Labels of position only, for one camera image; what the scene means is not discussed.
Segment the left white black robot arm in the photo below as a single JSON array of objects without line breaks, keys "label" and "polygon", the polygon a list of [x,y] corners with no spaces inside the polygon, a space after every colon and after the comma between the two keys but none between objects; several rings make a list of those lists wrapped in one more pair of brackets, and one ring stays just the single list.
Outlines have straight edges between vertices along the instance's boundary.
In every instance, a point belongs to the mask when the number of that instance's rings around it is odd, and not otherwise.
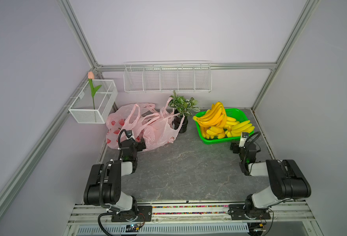
[{"label": "left white black robot arm", "polygon": [[134,138],[133,131],[121,130],[117,137],[118,157],[92,166],[84,191],[84,204],[100,206],[107,213],[115,213],[126,221],[140,216],[135,197],[122,192],[121,178],[136,172],[137,153],[146,148],[143,140]]}]

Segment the orange banana bunch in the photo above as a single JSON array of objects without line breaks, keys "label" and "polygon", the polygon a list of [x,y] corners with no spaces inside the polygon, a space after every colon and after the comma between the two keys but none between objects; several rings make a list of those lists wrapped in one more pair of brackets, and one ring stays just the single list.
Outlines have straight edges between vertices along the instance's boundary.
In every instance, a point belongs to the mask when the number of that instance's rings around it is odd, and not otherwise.
[{"label": "orange banana bunch", "polygon": [[193,120],[201,127],[211,127],[218,125],[226,117],[226,110],[223,103],[217,102],[212,109],[201,117],[194,116]]}]

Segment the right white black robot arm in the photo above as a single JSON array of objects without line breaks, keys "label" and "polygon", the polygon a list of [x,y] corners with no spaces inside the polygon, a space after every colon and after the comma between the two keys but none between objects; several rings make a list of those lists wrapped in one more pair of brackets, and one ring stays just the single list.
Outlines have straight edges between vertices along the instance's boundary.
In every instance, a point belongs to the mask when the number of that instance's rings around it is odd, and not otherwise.
[{"label": "right white black robot arm", "polygon": [[228,214],[232,220],[270,219],[272,206],[311,195],[310,184],[294,160],[256,160],[261,150],[257,149],[255,141],[260,135],[260,132],[250,135],[244,131],[238,142],[231,143],[230,150],[239,155],[239,166],[245,176],[269,178],[269,186],[248,195],[244,204],[229,205]]}]

